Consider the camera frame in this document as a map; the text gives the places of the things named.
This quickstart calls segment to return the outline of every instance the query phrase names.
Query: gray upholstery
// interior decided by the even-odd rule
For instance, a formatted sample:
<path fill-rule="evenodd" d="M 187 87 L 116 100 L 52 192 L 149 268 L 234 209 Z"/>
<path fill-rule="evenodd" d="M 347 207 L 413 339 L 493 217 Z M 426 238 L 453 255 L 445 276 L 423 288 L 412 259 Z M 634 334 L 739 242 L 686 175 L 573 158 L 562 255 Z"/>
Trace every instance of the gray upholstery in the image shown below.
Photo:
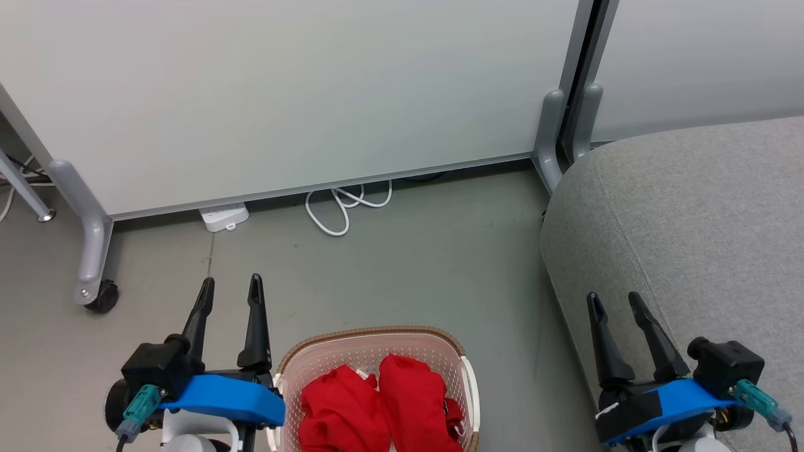
<path fill-rule="evenodd" d="M 763 356 L 760 386 L 804 436 L 804 118 L 630 138 L 573 165 L 541 249 L 595 397 L 585 296 L 600 294 L 638 378 L 653 364 L 627 294 L 638 291 L 686 357 L 697 336 Z M 737 451 L 788 450 L 761 419 Z"/>

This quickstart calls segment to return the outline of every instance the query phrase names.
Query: white panel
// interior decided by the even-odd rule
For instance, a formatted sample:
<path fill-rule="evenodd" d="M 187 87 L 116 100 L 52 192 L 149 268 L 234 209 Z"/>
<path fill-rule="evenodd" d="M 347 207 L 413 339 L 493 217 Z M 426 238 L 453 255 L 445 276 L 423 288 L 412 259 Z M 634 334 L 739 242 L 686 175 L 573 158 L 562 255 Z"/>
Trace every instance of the white panel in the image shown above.
<path fill-rule="evenodd" d="M 592 140 L 804 114 L 801 0 L 621 0 Z"/>
<path fill-rule="evenodd" d="M 577 8 L 0 3 L 0 83 L 109 214 L 528 152 Z"/>

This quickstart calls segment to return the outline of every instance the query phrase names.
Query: gray metal leg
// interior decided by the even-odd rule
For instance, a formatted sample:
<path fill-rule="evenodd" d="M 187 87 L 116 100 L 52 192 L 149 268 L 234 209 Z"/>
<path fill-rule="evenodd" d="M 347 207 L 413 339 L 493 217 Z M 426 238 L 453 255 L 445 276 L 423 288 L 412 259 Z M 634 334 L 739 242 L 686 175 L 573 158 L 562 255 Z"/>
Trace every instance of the gray metal leg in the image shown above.
<path fill-rule="evenodd" d="M 19 195 L 34 209 L 36 215 L 39 216 L 39 222 L 43 223 L 49 221 L 55 216 L 55 210 L 47 208 L 39 195 L 34 192 L 34 189 L 28 185 L 22 173 L 19 172 L 16 166 L 11 163 L 6 153 L 0 150 L 0 174 L 6 176 L 11 186 L 19 192 Z"/>
<path fill-rule="evenodd" d="M 556 159 L 556 141 L 563 119 L 564 92 L 559 89 L 548 92 L 542 103 L 532 160 L 550 195 L 556 189 L 562 175 Z"/>
<path fill-rule="evenodd" d="M 599 84 L 587 86 L 580 95 L 578 118 L 575 133 L 572 136 L 572 160 L 574 162 L 592 149 L 592 128 L 595 126 L 597 108 L 600 107 L 602 97 L 603 87 Z"/>
<path fill-rule="evenodd" d="M 86 305 L 98 296 L 113 222 L 70 162 L 53 160 L 49 168 L 51 179 L 84 226 L 84 248 L 78 268 L 75 300 L 80 305 Z"/>

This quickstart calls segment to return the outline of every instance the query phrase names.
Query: white power adapter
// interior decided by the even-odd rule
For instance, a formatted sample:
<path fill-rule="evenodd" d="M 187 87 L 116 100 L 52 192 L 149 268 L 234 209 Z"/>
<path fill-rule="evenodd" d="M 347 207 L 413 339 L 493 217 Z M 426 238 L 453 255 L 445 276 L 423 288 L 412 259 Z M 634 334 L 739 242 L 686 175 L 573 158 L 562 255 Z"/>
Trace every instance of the white power adapter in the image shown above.
<path fill-rule="evenodd" d="M 237 228 L 238 223 L 248 220 L 248 209 L 244 203 L 203 208 L 199 212 L 209 232 L 231 231 Z"/>

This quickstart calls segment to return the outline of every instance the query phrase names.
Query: teal connector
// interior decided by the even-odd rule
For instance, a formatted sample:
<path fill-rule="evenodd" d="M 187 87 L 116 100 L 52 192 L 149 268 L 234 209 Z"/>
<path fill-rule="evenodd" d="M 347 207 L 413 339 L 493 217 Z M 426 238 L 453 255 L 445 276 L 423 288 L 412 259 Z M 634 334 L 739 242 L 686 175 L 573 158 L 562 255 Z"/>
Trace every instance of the teal connector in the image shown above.
<path fill-rule="evenodd" d="M 748 380 L 740 380 L 734 387 L 734 398 L 742 401 L 746 408 L 764 417 L 770 427 L 777 432 L 785 429 L 784 424 L 790 425 L 793 417 L 764 391 Z"/>
<path fill-rule="evenodd" d="M 142 424 L 145 423 L 148 416 L 156 411 L 161 402 L 162 396 L 159 394 L 159 388 L 152 384 L 143 385 L 129 407 L 125 409 L 123 422 L 114 431 L 117 439 L 121 440 L 125 436 L 125 442 L 134 442 L 134 439 L 140 434 Z"/>

